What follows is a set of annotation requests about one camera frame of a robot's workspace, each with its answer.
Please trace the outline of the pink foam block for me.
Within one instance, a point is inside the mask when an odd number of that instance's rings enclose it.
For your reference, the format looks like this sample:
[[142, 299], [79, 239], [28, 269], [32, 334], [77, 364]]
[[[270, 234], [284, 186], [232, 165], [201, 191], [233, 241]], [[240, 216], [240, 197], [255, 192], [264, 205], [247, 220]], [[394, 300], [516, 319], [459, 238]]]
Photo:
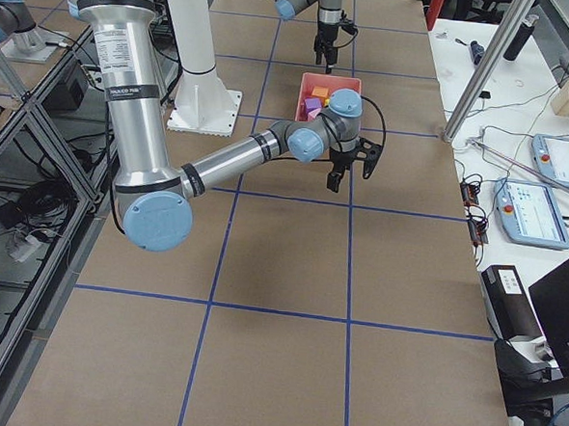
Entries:
[[320, 114], [320, 112], [322, 112], [322, 109], [321, 109], [321, 108], [316, 108], [316, 109], [313, 109], [313, 110], [309, 110], [309, 111], [307, 112], [307, 121], [314, 121], [314, 120], [318, 117], [318, 115]]

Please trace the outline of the black monitor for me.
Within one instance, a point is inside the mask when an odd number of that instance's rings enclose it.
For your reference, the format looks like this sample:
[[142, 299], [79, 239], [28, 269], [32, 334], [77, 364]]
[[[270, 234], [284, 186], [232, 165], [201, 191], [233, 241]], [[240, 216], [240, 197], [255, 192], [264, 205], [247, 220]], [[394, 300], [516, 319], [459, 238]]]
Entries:
[[555, 360], [569, 369], [569, 259], [535, 282], [529, 295]]

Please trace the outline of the orange foam block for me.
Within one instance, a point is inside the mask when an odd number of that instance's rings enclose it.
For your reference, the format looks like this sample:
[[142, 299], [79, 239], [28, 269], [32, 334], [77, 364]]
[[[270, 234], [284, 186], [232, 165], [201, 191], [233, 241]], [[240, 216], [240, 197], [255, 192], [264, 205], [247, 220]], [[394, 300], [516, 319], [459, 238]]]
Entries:
[[319, 99], [327, 99], [330, 96], [330, 92], [327, 87], [324, 86], [314, 86], [312, 88], [311, 97]]

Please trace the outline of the pink plastic bin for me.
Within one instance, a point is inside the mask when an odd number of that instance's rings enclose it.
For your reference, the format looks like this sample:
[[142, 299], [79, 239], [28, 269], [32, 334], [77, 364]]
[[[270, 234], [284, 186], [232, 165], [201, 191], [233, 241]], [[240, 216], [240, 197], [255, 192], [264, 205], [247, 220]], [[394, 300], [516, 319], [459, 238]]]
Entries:
[[307, 121], [304, 99], [311, 96], [314, 86], [327, 87], [330, 92], [330, 105], [329, 107], [323, 105], [321, 112], [332, 111], [335, 115], [348, 119], [361, 118], [364, 108], [361, 99], [362, 83], [360, 79], [306, 72], [301, 79], [295, 121]]

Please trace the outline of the aluminium frame post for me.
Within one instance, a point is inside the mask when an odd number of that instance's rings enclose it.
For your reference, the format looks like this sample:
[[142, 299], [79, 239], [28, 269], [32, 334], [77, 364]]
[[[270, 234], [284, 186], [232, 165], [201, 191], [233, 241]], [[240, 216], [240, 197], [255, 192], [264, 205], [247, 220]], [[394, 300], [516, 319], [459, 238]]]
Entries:
[[491, 38], [481, 61], [469, 83], [465, 87], [443, 131], [443, 140], [451, 143], [460, 131], [466, 117], [471, 112], [474, 102], [478, 99], [496, 68], [500, 57], [507, 49], [511, 40], [514, 39], [522, 20], [528, 14], [535, 0], [512, 0], [511, 6], [503, 15], [501, 24], [498, 25], [495, 35]]

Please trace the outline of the black box with label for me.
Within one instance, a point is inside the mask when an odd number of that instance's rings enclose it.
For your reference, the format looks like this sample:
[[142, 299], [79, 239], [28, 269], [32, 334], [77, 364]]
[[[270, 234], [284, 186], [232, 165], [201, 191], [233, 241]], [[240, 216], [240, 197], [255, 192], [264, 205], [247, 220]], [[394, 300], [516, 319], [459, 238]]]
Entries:
[[480, 277], [491, 324], [501, 339], [529, 342], [543, 335], [514, 266], [494, 264]]

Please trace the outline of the far teach pendant tablet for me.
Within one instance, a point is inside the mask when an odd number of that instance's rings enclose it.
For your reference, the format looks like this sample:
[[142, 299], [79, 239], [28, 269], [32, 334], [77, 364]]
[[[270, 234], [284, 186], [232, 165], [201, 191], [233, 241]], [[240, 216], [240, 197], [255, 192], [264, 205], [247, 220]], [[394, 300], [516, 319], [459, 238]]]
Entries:
[[569, 188], [569, 139], [537, 134], [531, 148], [538, 171]]

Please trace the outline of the purple foam block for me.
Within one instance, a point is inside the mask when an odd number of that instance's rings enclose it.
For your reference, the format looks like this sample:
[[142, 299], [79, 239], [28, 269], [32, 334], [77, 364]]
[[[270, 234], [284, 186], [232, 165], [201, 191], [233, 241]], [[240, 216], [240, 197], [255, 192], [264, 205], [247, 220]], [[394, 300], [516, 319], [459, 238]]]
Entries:
[[312, 111], [321, 109], [323, 107], [321, 100], [319, 98], [312, 97], [312, 96], [306, 97], [304, 99], [304, 105], [305, 105], [305, 112], [306, 113], [310, 113]]

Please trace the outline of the black water bottle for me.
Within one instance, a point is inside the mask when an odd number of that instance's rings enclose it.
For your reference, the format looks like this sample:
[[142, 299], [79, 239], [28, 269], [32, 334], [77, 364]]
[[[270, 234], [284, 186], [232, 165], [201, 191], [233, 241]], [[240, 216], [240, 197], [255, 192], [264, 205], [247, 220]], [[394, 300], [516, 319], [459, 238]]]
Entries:
[[534, 13], [529, 14], [525, 19], [523, 19], [514, 39], [511, 40], [507, 49], [502, 54], [506, 61], [512, 62], [517, 59], [527, 40], [529, 40], [530, 36], [533, 34], [537, 20], [539, 20], [539, 16]]

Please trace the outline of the teach pendant tablet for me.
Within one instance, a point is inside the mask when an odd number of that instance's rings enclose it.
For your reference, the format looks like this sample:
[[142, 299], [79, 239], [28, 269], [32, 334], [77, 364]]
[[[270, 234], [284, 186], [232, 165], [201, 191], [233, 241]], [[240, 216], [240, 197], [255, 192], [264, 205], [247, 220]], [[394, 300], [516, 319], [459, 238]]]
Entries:
[[569, 139], [537, 134], [531, 148], [538, 171], [569, 188]]
[[569, 249], [567, 227], [549, 185], [502, 178], [495, 182], [494, 192], [500, 223], [510, 241], [551, 250]]

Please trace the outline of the near teach pendant tablet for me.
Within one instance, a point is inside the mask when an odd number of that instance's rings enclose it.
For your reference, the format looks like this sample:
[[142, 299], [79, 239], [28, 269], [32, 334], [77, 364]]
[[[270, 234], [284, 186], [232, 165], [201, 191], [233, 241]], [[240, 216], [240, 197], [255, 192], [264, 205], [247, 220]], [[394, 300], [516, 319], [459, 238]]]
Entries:
[[494, 192], [500, 223], [510, 241], [551, 250], [569, 249], [567, 227], [549, 185], [502, 178], [495, 182]]

